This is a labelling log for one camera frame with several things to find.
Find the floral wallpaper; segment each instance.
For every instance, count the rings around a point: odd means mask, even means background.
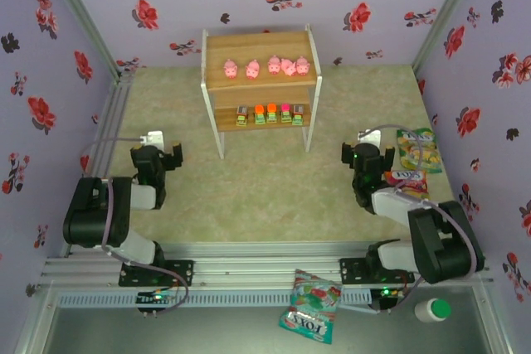
[[[523,2],[461,0],[417,74],[514,352],[531,347],[531,9]]]
[[[82,1],[117,70],[131,71],[132,60],[137,67],[200,65],[203,28],[277,32],[307,22],[324,65],[411,64],[445,0]]]
[[[63,0],[0,0],[0,352],[11,353],[96,135],[107,66]]]

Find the wooden shelf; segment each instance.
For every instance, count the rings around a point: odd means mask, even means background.
[[[304,56],[311,64],[309,73],[304,76],[287,76],[282,72],[272,75],[267,70],[267,61],[272,56],[293,61]],[[227,58],[238,65],[235,79],[228,79],[225,76],[223,66]],[[256,79],[247,79],[246,65],[254,59],[260,64],[260,74]],[[208,36],[206,62],[206,83],[209,93],[282,86],[307,88],[315,86],[317,82],[317,71],[307,31]]]
[[[308,89],[301,86],[267,87],[256,90],[225,90],[216,93],[214,109],[254,107],[269,103],[309,104]]]
[[[249,110],[247,126],[236,126],[236,108],[217,109],[214,114],[216,118],[217,130],[219,132],[248,132],[249,130],[300,128],[300,126],[294,126],[291,123],[281,123],[279,115],[277,115],[278,119],[275,124],[255,124],[255,115],[253,109]],[[304,113],[302,116],[303,126],[309,126],[310,119],[311,113],[309,111],[309,104],[304,104]]]

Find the pig figurine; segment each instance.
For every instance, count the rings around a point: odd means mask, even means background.
[[[297,73],[297,67],[295,63],[291,60],[286,60],[285,58],[282,59],[282,62],[280,63],[280,68],[288,76],[293,76]]]
[[[299,75],[306,75],[309,71],[309,62],[303,56],[296,61],[297,73]]]
[[[272,56],[267,63],[267,68],[271,74],[278,74],[280,72],[280,58],[277,56]]]
[[[225,75],[227,78],[234,79],[236,78],[236,73],[238,72],[238,65],[233,60],[225,61]]]
[[[247,78],[249,79],[256,79],[259,71],[260,71],[260,65],[258,64],[257,60],[251,61],[246,66],[246,75],[247,75]]]

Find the metal bracket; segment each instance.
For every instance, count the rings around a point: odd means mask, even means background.
[[[162,269],[173,271],[175,274],[183,277],[188,286],[192,285],[193,261],[192,260],[166,260]],[[150,269],[142,269],[127,264],[122,264],[119,273],[118,285],[123,288],[137,287],[168,287],[175,284],[175,278],[168,274],[161,274]]]
[[[377,273],[371,273],[364,257],[339,259],[341,283],[343,285],[360,284],[400,284],[406,278],[408,284],[415,282],[413,273],[398,273],[396,270],[381,268]]]

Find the candy bag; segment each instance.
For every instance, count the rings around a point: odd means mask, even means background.
[[[391,170],[390,172],[385,172],[384,175],[386,182],[393,187],[399,182],[407,180],[411,175],[414,175],[413,178],[401,186],[400,189],[411,196],[416,196],[421,199],[430,199],[430,194],[428,194],[428,183],[426,181],[426,172],[423,170],[420,172]]]
[[[280,317],[279,325],[307,338],[331,344],[341,288],[340,284],[297,269],[290,306]]]
[[[441,155],[437,150],[435,134],[430,129],[417,129],[413,132],[421,140],[422,164],[421,169],[426,173],[442,172]],[[398,151],[400,163],[406,169],[416,169],[420,150],[415,138],[406,130],[397,130]]]

